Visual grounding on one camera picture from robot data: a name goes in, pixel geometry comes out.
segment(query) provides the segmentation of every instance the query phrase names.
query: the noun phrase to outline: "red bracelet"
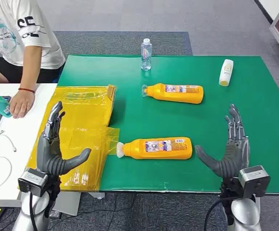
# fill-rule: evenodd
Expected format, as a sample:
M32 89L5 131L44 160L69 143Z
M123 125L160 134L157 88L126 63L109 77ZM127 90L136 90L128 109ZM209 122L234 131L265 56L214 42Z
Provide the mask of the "red bracelet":
M26 90L26 91L30 91L30 92L32 92L35 94L35 91L34 90L30 90L30 89L27 89L27 88L19 88L19 90Z

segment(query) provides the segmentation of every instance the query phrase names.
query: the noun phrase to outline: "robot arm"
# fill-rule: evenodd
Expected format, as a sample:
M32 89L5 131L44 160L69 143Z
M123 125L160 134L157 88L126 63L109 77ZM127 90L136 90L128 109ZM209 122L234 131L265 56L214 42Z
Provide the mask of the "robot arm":
M18 179L20 190L26 193L13 231L46 231L50 211L60 192L60 175L64 175L88 159L91 149L80 155L62 159L60 147L60 122L65 112L60 101L51 111L37 146L37 169L28 168Z
M257 197L265 194L270 176L262 166L249 167L250 145L242 120L233 104L229 106L229 114L231 118L225 116L228 138L221 161L207 155L201 146L195 146L199 159L223 178L220 200L208 211L204 230L207 230L210 212L222 202L228 231L260 231L259 208L256 202Z

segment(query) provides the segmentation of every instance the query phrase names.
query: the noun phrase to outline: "dark gray carpet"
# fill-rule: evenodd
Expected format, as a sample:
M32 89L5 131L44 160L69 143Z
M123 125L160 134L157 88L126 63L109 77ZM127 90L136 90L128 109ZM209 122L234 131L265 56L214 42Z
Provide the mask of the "dark gray carpet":
M78 216L51 219L49 230L201 231L207 211L216 199L209 195L120 192L107 193L105 199L98 200L82 193ZM0 231L17 217L19 208L13 210L8 209L2 218ZM12 225L5 230L11 230ZM211 213L207 230L226 230L219 207Z
M158 55L192 55L188 32L55 31L68 54L140 54L145 38Z

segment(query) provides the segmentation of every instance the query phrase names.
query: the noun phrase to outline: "green mat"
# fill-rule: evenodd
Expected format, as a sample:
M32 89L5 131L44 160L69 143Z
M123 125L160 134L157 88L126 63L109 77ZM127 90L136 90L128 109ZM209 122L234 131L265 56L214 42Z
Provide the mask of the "green mat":
M224 59L232 59L229 87L219 85ZM260 57L154 56L149 72L140 57L69 55L59 86L118 87L110 121L120 141L139 138L190 137L214 158L222 158L227 140L230 103L242 116L250 143L250 166L262 165L271 175L268 193L279 193L279 89ZM204 89L202 104L143 98L143 84L191 84ZM221 178L189 160L134 160L108 156L101 190L219 192Z

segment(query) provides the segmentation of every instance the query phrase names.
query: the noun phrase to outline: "black shorts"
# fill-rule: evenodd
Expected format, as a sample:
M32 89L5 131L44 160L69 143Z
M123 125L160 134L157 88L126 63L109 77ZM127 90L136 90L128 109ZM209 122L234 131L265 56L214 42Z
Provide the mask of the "black shorts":
M58 69L40 69L37 83L54 83L60 76L64 65ZM5 76L9 83L20 83L22 79L23 66L10 64L0 57L0 73Z

